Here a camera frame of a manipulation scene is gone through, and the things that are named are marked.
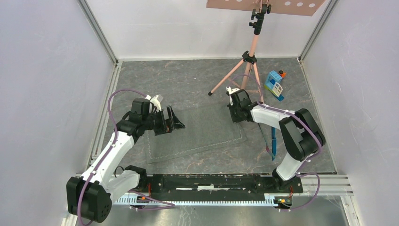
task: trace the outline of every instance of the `tripod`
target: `tripod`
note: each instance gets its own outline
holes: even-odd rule
[[[258,43],[258,38],[259,38],[259,34],[261,33],[261,29],[262,29],[262,24],[263,24],[263,20],[264,20],[264,15],[267,13],[269,14],[271,11],[271,5],[267,6],[267,4],[262,4],[262,8],[260,10],[260,12],[256,13],[256,10],[254,9],[252,11],[252,15],[251,15],[251,20],[253,20],[254,18],[257,19],[256,22],[252,23],[249,22],[249,26],[253,27],[254,30],[254,38],[252,39],[252,45],[251,45],[251,50],[250,51],[245,51],[245,53],[242,55],[242,60],[208,93],[208,95],[212,95],[217,88],[219,88],[219,86],[221,86],[223,84],[224,81],[226,81],[226,79],[229,79],[229,77],[244,63],[247,62],[247,66],[245,68],[245,75],[249,75],[252,71],[252,67],[254,68],[254,72],[255,72],[255,78],[256,78],[256,82],[259,84],[260,86],[260,80],[259,80],[259,72],[258,72],[258,68],[256,66],[256,62],[257,59],[255,57],[255,48],[256,45]],[[237,84],[236,82],[232,81],[232,83],[234,85],[236,85],[237,87],[239,87],[240,89],[245,89],[245,87],[247,86],[247,81],[248,81],[248,77],[244,76],[244,78],[242,79],[242,84],[241,86],[239,84]],[[262,92],[261,90],[248,90],[248,93],[257,93],[259,92],[259,94],[261,95],[261,102],[263,102],[263,96],[262,96]]]

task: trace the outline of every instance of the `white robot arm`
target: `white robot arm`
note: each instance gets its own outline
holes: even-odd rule
[[[286,114],[286,112],[290,112],[300,118],[311,129],[321,145],[326,142],[314,118],[306,109],[281,113],[266,109],[264,105],[259,105],[258,102],[252,103],[248,93],[243,89],[227,87],[227,94],[230,96],[228,107],[233,122],[250,121],[266,124],[281,130],[287,154],[282,163],[272,173],[278,186],[283,186],[291,181],[304,161],[318,150],[317,143],[311,135],[306,130],[301,132],[300,129],[303,127],[300,123]]]
[[[80,178],[71,177],[68,180],[66,193],[68,211],[71,214],[77,215],[79,197],[83,192],[80,204],[81,216],[101,223],[107,218],[112,203],[123,194],[133,188],[136,190],[145,188],[147,173],[142,168],[128,166],[117,178],[111,177],[123,156],[146,130],[153,130],[155,135],[160,135],[185,128],[176,118],[171,106],[167,107],[168,115],[165,117],[160,101],[159,96],[135,99],[131,110],[116,124],[116,142],[113,144],[114,132],[93,165]]]

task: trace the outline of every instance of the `blue handle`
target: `blue handle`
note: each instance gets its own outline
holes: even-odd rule
[[[276,128],[274,127],[271,128],[271,153],[273,154],[271,160],[274,161],[277,154]]]

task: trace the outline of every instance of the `gray marble floor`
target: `gray marble floor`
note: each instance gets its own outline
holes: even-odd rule
[[[123,62],[117,89],[137,89],[150,96],[161,94],[162,105],[172,105],[174,110],[183,110],[196,106],[209,105],[229,99],[225,94],[225,82],[212,96],[208,92],[238,63],[239,59],[218,60],[184,60],[184,61],[143,61]],[[265,102],[271,106],[298,110],[307,108],[317,119],[317,114],[306,80],[300,65],[295,58],[258,59],[258,70],[264,82],[270,71],[287,72],[283,86],[285,99],[279,102],[269,91],[264,90]],[[235,75],[243,74],[242,66]],[[254,89],[253,81],[248,82],[247,89]],[[120,119],[127,112],[137,94],[124,92],[118,94],[112,104],[112,112]],[[255,101],[257,94],[252,95]],[[271,161],[266,152],[265,143],[256,123],[240,122],[247,136],[247,141],[210,151],[192,154],[167,161],[147,164],[145,160],[144,141],[139,139],[135,146],[125,155],[120,165],[135,165],[147,169],[148,173],[268,173],[272,172],[287,153],[281,133],[276,132],[278,149],[275,161]],[[270,127],[262,126],[266,137],[271,137]],[[112,133],[108,123],[104,142],[109,141]],[[327,146],[323,153],[312,162],[307,163],[303,172],[334,172],[334,165]]]

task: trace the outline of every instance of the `white wall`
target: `white wall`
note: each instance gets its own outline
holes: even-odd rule
[[[399,1],[341,0],[304,68],[367,226],[398,225]]]
[[[315,15],[266,15],[256,56],[296,57]],[[124,58],[240,58],[250,49],[251,12],[206,8],[207,0],[88,0],[112,50]]]
[[[112,73],[76,0],[0,3],[0,225],[57,226]]]

